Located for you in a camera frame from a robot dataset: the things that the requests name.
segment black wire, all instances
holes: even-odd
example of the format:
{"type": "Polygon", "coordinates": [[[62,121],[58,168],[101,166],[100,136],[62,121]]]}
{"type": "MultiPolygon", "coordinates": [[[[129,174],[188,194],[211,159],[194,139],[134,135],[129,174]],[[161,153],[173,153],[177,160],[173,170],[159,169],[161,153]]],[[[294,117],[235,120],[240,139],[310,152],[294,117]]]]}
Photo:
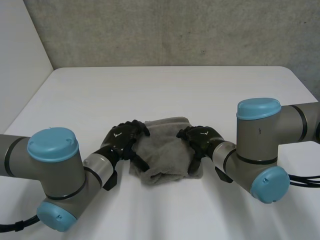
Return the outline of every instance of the black wire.
{"type": "Polygon", "coordinates": [[[289,174],[289,177],[300,178],[300,179],[320,179],[320,175],[319,176],[296,176],[296,175],[289,174]]]}
{"type": "Polygon", "coordinates": [[[29,218],[26,221],[17,221],[15,224],[0,224],[0,233],[7,233],[7,232],[19,232],[26,227],[29,227],[33,224],[39,222],[39,218],[37,215],[29,218]]]}
{"type": "Polygon", "coordinates": [[[320,176],[296,176],[289,175],[290,184],[293,186],[303,187],[303,188],[320,188],[319,180],[311,180],[318,179],[320,176]]]}

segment gray wall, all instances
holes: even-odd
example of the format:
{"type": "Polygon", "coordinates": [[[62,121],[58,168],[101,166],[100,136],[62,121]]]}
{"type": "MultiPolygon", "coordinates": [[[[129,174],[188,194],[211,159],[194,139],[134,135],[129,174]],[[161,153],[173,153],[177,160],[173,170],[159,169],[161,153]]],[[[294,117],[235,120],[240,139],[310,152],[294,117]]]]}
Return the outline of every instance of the gray wall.
{"type": "Polygon", "coordinates": [[[24,0],[55,69],[284,66],[320,100],[320,0],[24,0]]]}

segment folded towel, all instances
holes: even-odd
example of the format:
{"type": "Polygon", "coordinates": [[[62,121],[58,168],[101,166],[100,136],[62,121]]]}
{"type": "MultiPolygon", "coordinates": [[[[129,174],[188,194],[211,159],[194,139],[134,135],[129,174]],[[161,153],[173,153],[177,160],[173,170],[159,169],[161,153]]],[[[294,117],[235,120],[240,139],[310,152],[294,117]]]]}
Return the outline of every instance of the folded towel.
{"type": "Polygon", "coordinates": [[[142,136],[132,149],[150,169],[142,172],[131,163],[130,174],[139,177],[142,183],[148,185],[202,177],[202,165],[192,176],[188,175],[188,167],[195,152],[176,137],[180,129],[191,126],[187,118],[171,117],[146,121],[145,125],[150,131],[150,136],[142,136]]]}

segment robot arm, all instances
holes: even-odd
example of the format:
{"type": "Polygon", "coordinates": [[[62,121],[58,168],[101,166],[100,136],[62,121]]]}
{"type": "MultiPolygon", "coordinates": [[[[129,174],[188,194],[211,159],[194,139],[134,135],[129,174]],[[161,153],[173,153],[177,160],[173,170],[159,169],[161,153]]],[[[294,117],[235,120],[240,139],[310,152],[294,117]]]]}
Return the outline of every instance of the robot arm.
{"type": "Polygon", "coordinates": [[[37,216],[65,232],[113,175],[113,156],[105,152],[92,153],[82,163],[75,134],[62,127],[32,137],[0,134],[0,176],[40,181],[46,198],[37,216]]]}
{"type": "Polygon", "coordinates": [[[289,175],[277,166],[278,146],[306,141],[320,143],[319,102],[281,106],[272,98],[252,98],[238,104],[237,144],[212,144],[209,157],[222,180],[272,203],[290,185],[289,175]]]}

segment table surface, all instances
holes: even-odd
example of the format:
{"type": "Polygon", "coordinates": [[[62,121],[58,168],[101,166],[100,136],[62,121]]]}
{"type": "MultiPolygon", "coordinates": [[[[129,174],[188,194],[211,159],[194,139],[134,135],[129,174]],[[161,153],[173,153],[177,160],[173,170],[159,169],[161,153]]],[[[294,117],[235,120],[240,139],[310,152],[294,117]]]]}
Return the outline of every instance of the table surface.
{"type": "MultiPolygon", "coordinates": [[[[287,68],[278,66],[80,67],[55,70],[6,131],[32,136],[49,127],[73,130],[82,158],[120,122],[184,116],[236,142],[239,101],[276,98],[282,105],[316,102],[287,68]]],[[[319,175],[313,142],[279,147],[289,174],[319,175]]],[[[2,240],[318,240],[320,190],[291,186],[263,204],[237,184],[219,180],[203,161],[202,179],[147,187],[117,165],[118,185],[101,190],[68,232],[37,223],[2,240]]],[[[0,224],[33,216],[45,195],[38,181],[0,177],[0,224]]]]}

